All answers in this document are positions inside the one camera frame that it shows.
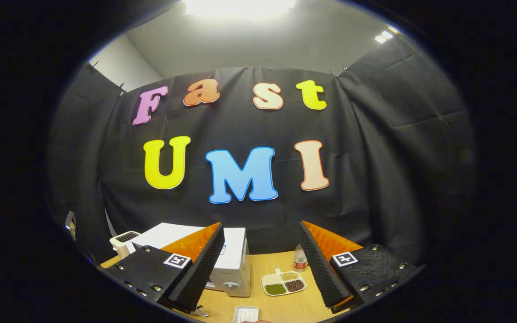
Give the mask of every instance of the white tray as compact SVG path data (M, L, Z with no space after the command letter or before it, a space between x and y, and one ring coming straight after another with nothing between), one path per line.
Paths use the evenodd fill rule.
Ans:
M290 279L290 280L283 280L281 278L281 274L286 274L287 272L291 272L293 274L298 275L298 278ZM261 278L261 282L263 283L263 290L264 290L265 294L267 294L268 296L282 296L282 295L286 295L286 294L293 294L294 292L289 292L289 290L287 289L287 286L285 285L285 283L293 282L294 280L300 280L302 282L302 284L304 284L303 288L301 288L299 290L295 290L294 292L300 292L300 291L303 291L306 288L306 282L302 279L302 276L300 276L300 274L298 272L295 272L295 271L281 272L280 269L277 268L277 269L275 269L275 273L274 274L265 275L265 276L263 276L263 278ZM276 284L283 285L283 288L285 289L286 292L283 293L283 294L276 294L276 295L269 294L267 292L266 286L276 285Z
M234 309L234 317L232 323L241 323L244 321L256 322L259 320L259 308L254 306L237 306Z

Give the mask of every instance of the ceiling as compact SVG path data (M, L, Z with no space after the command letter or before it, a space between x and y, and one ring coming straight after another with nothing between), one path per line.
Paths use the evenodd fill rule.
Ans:
M296 0L265 18L187 16L179 1L127 32L162 79L233 66L342 71L380 44L388 24L370 12L334 0Z

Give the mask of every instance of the knob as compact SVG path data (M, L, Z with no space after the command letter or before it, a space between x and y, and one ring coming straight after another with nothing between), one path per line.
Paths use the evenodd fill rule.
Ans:
M224 283L224 285L228 289L237 289L238 288L238 284L236 284L236 283Z

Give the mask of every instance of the blue letter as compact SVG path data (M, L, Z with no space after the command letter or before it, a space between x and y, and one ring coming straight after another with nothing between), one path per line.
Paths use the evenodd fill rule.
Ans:
M232 155L224 150L209 151L205 156L213 168L213 195L211 203L229 203L232 197L226 192L226 184L237 200L245 198L246 190L253 181L253 190L249 198L253 201L274 200L279 192L272 186L271 159L275 150L270 147L256 147L250 151L242 170Z

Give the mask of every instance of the small bottle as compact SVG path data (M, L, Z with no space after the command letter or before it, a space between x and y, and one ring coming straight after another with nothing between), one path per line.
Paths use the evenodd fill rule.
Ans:
M304 255L302 246L299 244L296 246L295 249L294 271L305 271L306 266L308 266L308 261L306 260L306 255Z

